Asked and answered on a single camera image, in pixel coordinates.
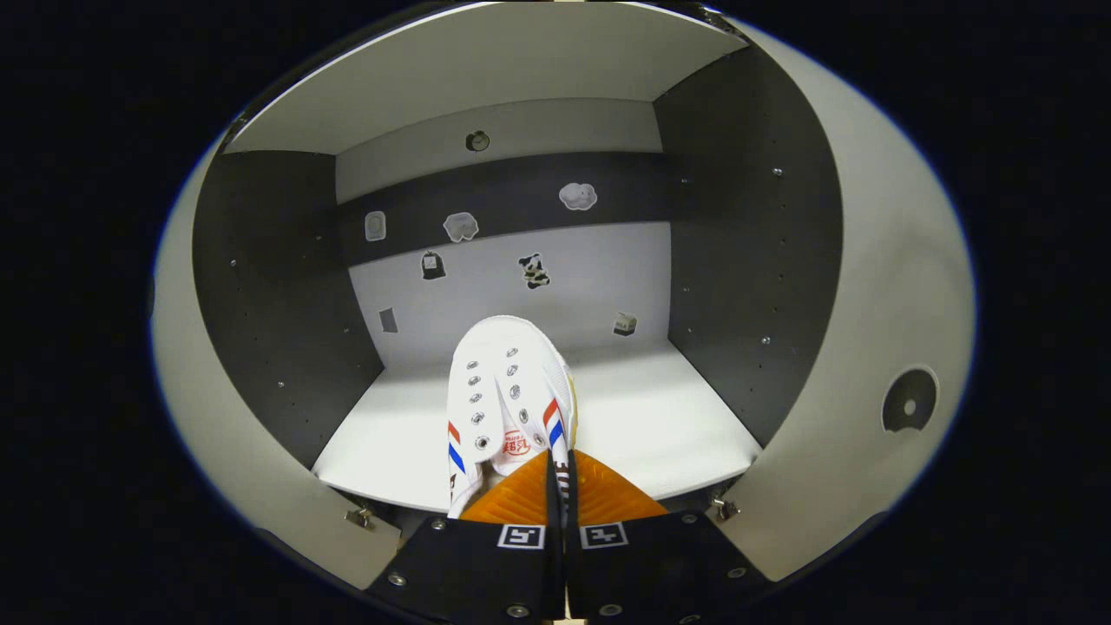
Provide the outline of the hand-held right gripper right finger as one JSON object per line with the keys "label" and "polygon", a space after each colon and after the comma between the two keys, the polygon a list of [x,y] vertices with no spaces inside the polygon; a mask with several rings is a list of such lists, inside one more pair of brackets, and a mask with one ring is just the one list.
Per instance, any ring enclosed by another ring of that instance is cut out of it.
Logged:
{"label": "hand-held right gripper right finger", "polygon": [[585,622],[735,622],[773,582],[702,511],[628,514],[639,491],[584,452],[569,456],[569,614]]}

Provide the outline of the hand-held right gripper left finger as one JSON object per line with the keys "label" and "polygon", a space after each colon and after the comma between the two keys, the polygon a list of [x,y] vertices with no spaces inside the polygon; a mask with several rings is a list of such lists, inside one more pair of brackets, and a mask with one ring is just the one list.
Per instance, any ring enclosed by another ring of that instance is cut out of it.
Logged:
{"label": "hand-held right gripper left finger", "polygon": [[533,478],[538,523],[430,517],[366,589],[401,622],[556,622],[565,616],[563,531],[546,452],[508,478]]}

